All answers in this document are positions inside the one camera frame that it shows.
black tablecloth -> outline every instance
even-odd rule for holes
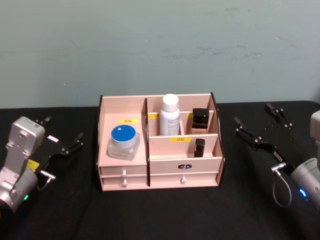
[[[221,188],[180,188],[101,192],[95,168],[97,107],[0,110],[3,163],[12,122],[21,116],[52,116],[49,134],[70,143],[84,132],[84,148],[69,159],[56,159],[57,179],[44,191],[30,194],[15,216],[0,227],[1,240],[318,240],[320,212],[292,184],[290,207],[278,207],[272,197],[276,161],[263,151],[252,152],[234,137],[233,117],[253,133],[273,120],[263,102],[221,103],[220,123],[226,169]],[[295,125],[292,135],[313,157],[310,117],[320,104],[274,102]],[[288,199],[278,184],[279,200]]]

blue lid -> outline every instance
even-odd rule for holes
[[[136,136],[136,130],[130,125],[116,126],[112,132],[111,137],[118,142],[127,142]]]

cable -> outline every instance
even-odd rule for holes
[[[292,202],[292,192],[291,192],[291,188],[289,186],[289,184],[287,183],[287,181],[283,178],[283,176],[281,176],[279,171],[275,171],[275,173],[280,177],[280,179],[284,182],[284,184],[286,185],[288,192],[289,192],[289,202],[286,205],[281,204],[276,197],[276,193],[275,193],[275,187],[276,187],[276,175],[274,175],[274,181],[273,181],[273,185],[272,185],[272,195],[273,195],[273,199],[275,201],[275,203],[282,208],[287,208],[290,206],[291,202]]]

blue indicator light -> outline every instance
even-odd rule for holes
[[[300,189],[299,192],[301,193],[301,195],[304,197],[304,198],[307,198],[307,194],[304,190]]]

white cap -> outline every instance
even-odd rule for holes
[[[179,98],[174,94],[166,94],[162,99],[162,109],[168,113],[173,113],[179,108]]]

